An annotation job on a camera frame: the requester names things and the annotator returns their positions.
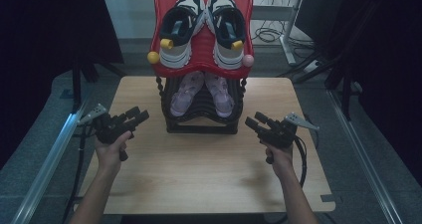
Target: shoe rack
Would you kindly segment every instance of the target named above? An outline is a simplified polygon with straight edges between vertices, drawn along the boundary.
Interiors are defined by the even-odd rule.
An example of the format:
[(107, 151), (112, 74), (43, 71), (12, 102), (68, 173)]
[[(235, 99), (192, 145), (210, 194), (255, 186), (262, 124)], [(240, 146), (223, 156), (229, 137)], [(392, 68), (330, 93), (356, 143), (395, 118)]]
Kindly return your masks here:
[[(157, 55), (160, 50), (159, 28), (161, 20), (166, 12), (174, 6), (177, 0), (155, 0), (156, 27), (152, 37), (149, 55)], [(253, 0), (235, 0), (237, 8), (242, 12), (246, 21), (246, 39), (244, 44), (245, 57), (252, 58), (254, 51), (250, 37), (249, 21), (251, 19)], [(243, 110), (243, 96), (246, 91), (246, 78), (251, 71), (247, 63), (236, 70), (219, 68), (214, 62), (213, 48), (215, 43), (214, 34), (204, 26), (201, 31), (191, 39), (192, 55), (185, 66), (180, 69), (172, 69), (163, 66), (159, 61), (151, 62), (151, 68), (156, 74), (158, 90), (161, 96), (161, 108), (166, 119), (168, 132), (184, 133), (237, 133), (239, 117)], [(184, 75), (203, 71), (216, 74), (227, 79), (229, 95), (234, 100), (232, 113), (227, 117), (220, 117), (216, 114), (211, 94), (205, 86), (196, 94), (192, 105), (183, 116), (174, 116), (170, 112), (171, 98), (178, 91), (179, 84)], [(187, 124), (196, 117), (206, 117), (218, 123), (218, 125), (197, 125)]]

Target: black rack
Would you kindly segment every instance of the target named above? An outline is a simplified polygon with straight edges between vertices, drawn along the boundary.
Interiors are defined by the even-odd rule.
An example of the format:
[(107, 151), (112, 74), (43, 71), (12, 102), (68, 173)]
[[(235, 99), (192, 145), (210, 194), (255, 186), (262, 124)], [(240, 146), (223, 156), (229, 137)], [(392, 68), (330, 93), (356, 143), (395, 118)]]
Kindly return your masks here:
[[(227, 79), (228, 93), (234, 100), (232, 113), (227, 117), (220, 117), (215, 111), (213, 98), (204, 85), (196, 94), (192, 105), (183, 116), (174, 116), (170, 112), (171, 98), (178, 91), (182, 77), (166, 78), (165, 86), (162, 79), (156, 78), (161, 96), (161, 109), (165, 116), (167, 131), (171, 133), (222, 133), (236, 134), (239, 118), (243, 111), (243, 96), (246, 79)], [(183, 124), (196, 117), (204, 116), (217, 122), (217, 125), (189, 125)]]

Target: forearm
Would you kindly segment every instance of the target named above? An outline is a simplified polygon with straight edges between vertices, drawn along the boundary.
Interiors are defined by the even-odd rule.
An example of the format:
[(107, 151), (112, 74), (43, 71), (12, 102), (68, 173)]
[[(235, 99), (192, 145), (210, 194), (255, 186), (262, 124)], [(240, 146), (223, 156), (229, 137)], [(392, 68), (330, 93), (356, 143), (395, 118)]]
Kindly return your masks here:
[(283, 171), (280, 182), (283, 187), (289, 223), (317, 223), (317, 219), (292, 168), (286, 168)]
[(70, 223), (100, 223), (115, 175), (98, 172)]

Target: human arm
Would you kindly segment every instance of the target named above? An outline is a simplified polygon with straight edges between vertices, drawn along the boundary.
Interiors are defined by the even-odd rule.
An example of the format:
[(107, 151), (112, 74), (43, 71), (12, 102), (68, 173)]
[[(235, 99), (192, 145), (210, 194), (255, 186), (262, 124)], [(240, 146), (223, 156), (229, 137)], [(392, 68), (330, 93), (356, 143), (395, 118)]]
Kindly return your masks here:
[(125, 150), (125, 142), (131, 132), (122, 134), (113, 144), (103, 144), (96, 139), (96, 154), (99, 159), (99, 169), (90, 184), (83, 201), (78, 206), (70, 223), (100, 223), (106, 208), (109, 193), (115, 177), (120, 171), (119, 152)]
[(262, 144), (267, 147), (267, 156), (271, 156), (274, 160), (273, 170), (283, 188), (289, 223), (317, 223), (317, 218), (311, 210), (293, 168), (293, 146), (278, 149), (264, 142)]

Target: shoe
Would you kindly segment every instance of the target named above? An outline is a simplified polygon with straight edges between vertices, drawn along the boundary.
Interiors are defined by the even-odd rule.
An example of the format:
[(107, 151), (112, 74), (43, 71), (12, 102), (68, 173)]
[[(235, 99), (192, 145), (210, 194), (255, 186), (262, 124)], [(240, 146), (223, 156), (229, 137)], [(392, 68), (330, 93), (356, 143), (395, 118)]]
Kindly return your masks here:
[(217, 115), (220, 117), (229, 116), (232, 113), (234, 101), (227, 92), (226, 79), (211, 73), (206, 73), (205, 85), (211, 93)]
[(179, 90), (171, 98), (171, 114), (182, 116), (189, 109), (193, 97), (204, 85), (204, 74), (200, 71), (187, 74), (180, 83)]
[(159, 30), (163, 66), (177, 69), (189, 62), (190, 40), (204, 25), (204, 9), (204, 0), (177, 0), (164, 15)]
[(224, 69), (238, 69), (246, 37), (245, 18), (234, 0), (208, 0), (205, 11), (207, 26), (216, 36), (215, 63)]

